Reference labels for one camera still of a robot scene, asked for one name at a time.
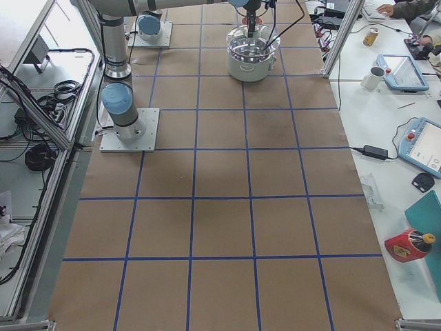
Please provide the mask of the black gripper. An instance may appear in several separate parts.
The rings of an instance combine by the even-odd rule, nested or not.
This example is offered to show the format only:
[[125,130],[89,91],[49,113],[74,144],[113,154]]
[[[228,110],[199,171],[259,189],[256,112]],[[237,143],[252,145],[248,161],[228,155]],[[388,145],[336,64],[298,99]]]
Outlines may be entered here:
[[243,8],[246,10],[247,37],[252,38],[256,30],[256,12],[261,7],[261,0],[247,0]]

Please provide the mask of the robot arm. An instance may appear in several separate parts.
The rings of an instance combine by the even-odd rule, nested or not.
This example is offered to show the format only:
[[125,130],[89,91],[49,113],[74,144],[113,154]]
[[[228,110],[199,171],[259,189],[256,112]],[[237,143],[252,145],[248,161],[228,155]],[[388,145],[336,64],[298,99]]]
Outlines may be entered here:
[[212,1],[91,1],[98,11],[105,60],[105,82],[101,102],[120,141],[136,141],[146,125],[137,110],[132,90],[132,70],[127,62],[124,18],[157,10],[212,4]]

